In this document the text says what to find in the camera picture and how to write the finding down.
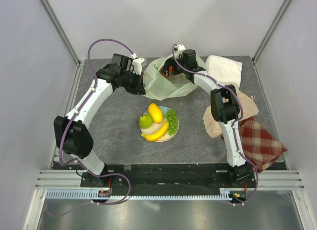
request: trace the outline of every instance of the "white wall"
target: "white wall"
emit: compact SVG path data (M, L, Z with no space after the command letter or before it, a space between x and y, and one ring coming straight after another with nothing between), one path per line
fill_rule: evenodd
M277 131L317 214L317 0L294 0L257 66Z
M126 43L140 57L171 53L254 55L283 0L49 0L80 59L100 38ZM126 52L99 44L93 58Z
M22 229L75 64L38 0L0 6L0 229Z

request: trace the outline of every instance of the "red plaid fabric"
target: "red plaid fabric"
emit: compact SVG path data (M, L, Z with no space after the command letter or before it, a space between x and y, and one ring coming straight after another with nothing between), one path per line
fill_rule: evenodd
M254 118L240 122L240 138L244 154L262 172L270 167L287 148Z

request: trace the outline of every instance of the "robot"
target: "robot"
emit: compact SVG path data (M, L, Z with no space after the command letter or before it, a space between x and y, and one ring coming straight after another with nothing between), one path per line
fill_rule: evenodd
M222 88L224 85L209 79L205 69L198 66L194 50L187 50L183 45L175 45L173 53L174 56L164 65L165 75L184 73L189 81L210 94L211 113L219 122L227 149L228 174L233 181L247 177L250 174L250 164L243 154L238 122L235 121L240 109L232 95L232 92L236 94L234 86L229 85L225 89ZM94 141L88 131L89 125L102 103L117 88L123 87L133 95L146 93L142 72L146 64L146 59L137 58L135 54L131 57L113 54L111 63L96 73L98 85L95 86L96 80L93 80L89 90L75 108L65 117L57 116L54 120L57 147L60 148L62 145L64 152L76 158L94 176L107 174L107 165L93 150Z

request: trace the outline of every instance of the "plastic bag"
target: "plastic bag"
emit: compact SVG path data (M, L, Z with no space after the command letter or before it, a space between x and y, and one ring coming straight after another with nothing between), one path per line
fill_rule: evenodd
M165 78L159 72L164 66L165 61L171 58L162 57L152 61L145 69L143 84L146 91L145 97L155 100L167 98L183 97L195 90L198 86L186 79L185 74L179 74ZM198 66L205 68L203 60L196 56Z

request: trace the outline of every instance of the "banana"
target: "banana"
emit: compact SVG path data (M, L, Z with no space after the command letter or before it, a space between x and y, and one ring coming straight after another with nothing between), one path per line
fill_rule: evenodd
M148 112L149 112L149 115L151 115L154 122L160 123L163 121L163 118L164 118L163 112L162 110L160 110L160 108L156 104L154 103L150 104L148 107Z
M168 120L166 120L163 126L157 132L150 135L146 135L142 133L141 136L144 137L149 142L156 141L166 134L168 130L168 126L169 126L169 122Z

